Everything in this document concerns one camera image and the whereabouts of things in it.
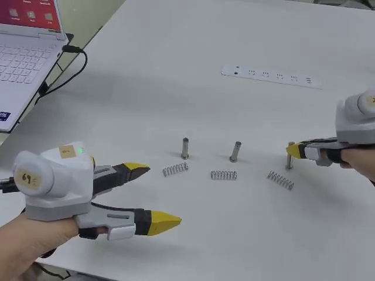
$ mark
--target cable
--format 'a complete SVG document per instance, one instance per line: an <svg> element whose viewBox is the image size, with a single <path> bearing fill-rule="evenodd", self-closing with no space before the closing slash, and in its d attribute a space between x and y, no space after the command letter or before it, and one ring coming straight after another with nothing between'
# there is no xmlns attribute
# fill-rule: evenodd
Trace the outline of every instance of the cable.
<svg viewBox="0 0 375 281"><path fill-rule="evenodd" d="M62 71L62 72L64 72L64 70L62 69L62 67L59 65L59 63L56 63L57 64L57 66L59 67L59 69Z"/></svg>
<svg viewBox="0 0 375 281"><path fill-rule="evenodd" d="M66 45L63 47L63 53L75 53L75 54L84 54L84 58L85 58L85 61L84 61L84 64L82 66L82 68L73 76L71 76L68 80L66 80L64 83L62 83L61 85L57 86L56 88L52 89L52 90L49 90L48 92L46 92L45 95L41 95L39 96L35 103L34 103L34 106L39 102L39 100L49 94L51 94L52 92L55 92L57 91L58 89L64 87L66 84L68 84L69 82L71 82L71 80L73 80L74 78L76 78L78 75L80 75L82 73L82 71L86 68L87 66L87 62L88 62L88 57L87 57L87 53L79 48L79 47L75 47L75 46L70 46L70 45Z"/></svg>
<svg viewBox="0 0 375 281"><path fill-rule="evenodd" d="M37 262L34 262L33 265L35 265L37 268L39 268L41 271L43 271L44 273L47 273L48 275L50 276L53 276L53 277L58 277L60 280L64 280L65 278L63 276L61 276L60 274L57 274L57 273L53 273L47 269L45 269L42 265L38 264Z"/></svg>

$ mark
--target metal rod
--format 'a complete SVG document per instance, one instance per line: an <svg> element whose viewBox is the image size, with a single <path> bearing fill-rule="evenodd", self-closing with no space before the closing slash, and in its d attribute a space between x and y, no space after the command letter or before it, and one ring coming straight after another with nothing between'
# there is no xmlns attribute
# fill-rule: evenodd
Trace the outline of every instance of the metal rod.
<svg viewBox="0 0 375 281"><path fill-rule="evenodd" d="M182 140L181 158L183 160L186 160L187 158L189 158L189 139L188 138L183 138Z"/></svg>
<svg viewBox="0 0 375 281"><path fill-rule="evenodd" d="M241 142L236 142L236 143L234 144L234 148L233 148L232 155L229 157L229 160L230 160L232 163L237 162L238 152L240 151L241 145L242 145Z"/></svg>
<svg viewBox="0 0 375 281"><path fill-rule="evenodd" d="M0 179L0 184L9 183L9 179Z"/></svg>
<svg viewBox="0 0 375 281"><path fill-rule="evenodd" d="M294 145L294 142L288 142L288 146ZM287 155L287 164L285 165L287 170L291 170L293 168L293 156L290 154Z"/></svg>

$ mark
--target electrical outlet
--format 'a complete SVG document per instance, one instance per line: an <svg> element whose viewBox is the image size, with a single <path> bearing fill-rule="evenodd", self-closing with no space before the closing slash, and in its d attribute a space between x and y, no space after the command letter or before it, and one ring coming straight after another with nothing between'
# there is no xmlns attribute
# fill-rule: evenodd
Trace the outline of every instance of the electrical outlet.
<svg viewBox="0 0 375 281"><path fill-rule="evenodd" d="M297 85L308 88L322 88L321 80L303 74L282 73L274 70L256 69L244 66L224 66L221 74L240 78L249 78L280 84Z"/></svg>

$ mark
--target laptop screen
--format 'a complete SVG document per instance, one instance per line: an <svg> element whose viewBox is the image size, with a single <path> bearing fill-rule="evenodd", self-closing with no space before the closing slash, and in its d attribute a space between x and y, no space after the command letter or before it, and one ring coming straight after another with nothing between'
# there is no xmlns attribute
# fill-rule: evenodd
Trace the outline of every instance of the laptop screen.
<svg viewBox="0 0 375 281"><path fill-rule="evenodd" d="M53 0L0 0L0 24L60 30Z"/></svg>

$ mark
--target metal spring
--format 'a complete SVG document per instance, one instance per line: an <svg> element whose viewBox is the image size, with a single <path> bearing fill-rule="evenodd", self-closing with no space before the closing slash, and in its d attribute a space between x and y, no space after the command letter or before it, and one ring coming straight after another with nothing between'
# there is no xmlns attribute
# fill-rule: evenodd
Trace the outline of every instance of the metal spring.
<svg viewBox="0 0 375 281"><path fill-rule="evenodd" d="M283 177L282 175L280 175L280 174L278 174L274 171L270 171L267 178L270 179L270 180L273 180L274 182L276 182L280 186L285 187L289 191L291 191L294 187L293 181L288 180L287 178Z"/></svg>
<svg viewBox="0 0 375 281"><path fill-rule="evenodd" d="M164 176L170 176L172 174L176 174L178 172L182 172L182 171L185 171L185 170L189 170L189 166L186 162L183 162L181 164L177 164L177 165L173 165L173 166L169 166L169 167L166 167L163 169L163 174Z"/></svg>
<svg viewBox="0 0 375 281"><path fill-rule="evenodd" d="M211 171L213 180L237 180L236 171Z"/></svg>

